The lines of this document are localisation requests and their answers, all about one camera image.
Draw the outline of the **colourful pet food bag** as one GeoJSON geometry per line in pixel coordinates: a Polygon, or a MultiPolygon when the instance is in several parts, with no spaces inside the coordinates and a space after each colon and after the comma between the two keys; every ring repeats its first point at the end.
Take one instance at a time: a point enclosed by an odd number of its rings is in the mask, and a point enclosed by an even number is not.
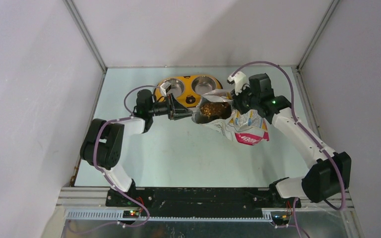
{"type": "Polygon", "coordinates": [[[255,110],[240,113],[234,108],[231,93],[224,89],[203,94],[192,121],[240,144],[253,146],[270,140],[266,120],[255,110]]]}

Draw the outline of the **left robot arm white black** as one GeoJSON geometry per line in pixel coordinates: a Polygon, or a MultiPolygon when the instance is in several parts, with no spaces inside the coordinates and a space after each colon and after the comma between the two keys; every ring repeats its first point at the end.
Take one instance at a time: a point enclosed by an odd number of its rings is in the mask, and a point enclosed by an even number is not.
{"type": "Polygon", "coordinates": [[[80,148],[80,157],[98,170],[113,190],[119,192],[118,201],[124,206],[132,206],[137,193],[132,190],[133,179],[119,163],[123,140],[135,134],[150,130],[153,118],[167,116],[170,120],[191,117],[192,110],[182,105],[172,94],[161,102],[157,100],[147,85],[135,88],[136,105],[130,116],[120,119],[93,119],[80,148]]]}

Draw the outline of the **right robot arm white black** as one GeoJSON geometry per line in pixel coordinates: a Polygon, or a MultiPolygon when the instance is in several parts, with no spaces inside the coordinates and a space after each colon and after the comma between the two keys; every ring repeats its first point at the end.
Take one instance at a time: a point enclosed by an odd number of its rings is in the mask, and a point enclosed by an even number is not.
{"type": "Polygon", "coordinates": [[[327,202],[341,194],[340,209],[346,206],[351,158],[346,152],[337,153],[306,127],[295,114],[292,103],[283,95],[276,96],[266,73],[247,77],[242,72],[227,79],[234,85],[233,105],[242,114],[255,111],[279,130],[301,154],[308,173],[299,178],[283,178],[270,185],[269,202],[282,207],[289,198],[306,197],[311,202],[327,202]]]}

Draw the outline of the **yellow double pet bowl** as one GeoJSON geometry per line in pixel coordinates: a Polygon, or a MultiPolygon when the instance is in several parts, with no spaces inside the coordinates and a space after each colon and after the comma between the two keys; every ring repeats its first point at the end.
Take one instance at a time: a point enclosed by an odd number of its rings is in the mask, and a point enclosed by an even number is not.
{"type": "Polygon", "coordinates": [[[194,108],[201,100],[201,96],[212,90],[223,89],[218,79],[211,75],[188,75],[165,78],[158,83],[169,82],[171,89],[168,93],[172,93],[176,100],[187,108],[194,108]]]}

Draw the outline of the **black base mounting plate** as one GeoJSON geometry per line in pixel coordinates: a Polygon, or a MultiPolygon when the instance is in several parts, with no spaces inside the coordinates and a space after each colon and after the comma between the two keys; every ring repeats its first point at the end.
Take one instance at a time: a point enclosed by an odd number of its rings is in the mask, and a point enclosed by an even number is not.
{"type": "Polygon", "coordinates": [[[243,216],[262,215],[268,208],[288,208],[294,198],[281,198],[276,191],[257,187],[137,187],[127,195],[109,189],[107,207],[139,208],[143,204],[151,215],[243,216]]]}

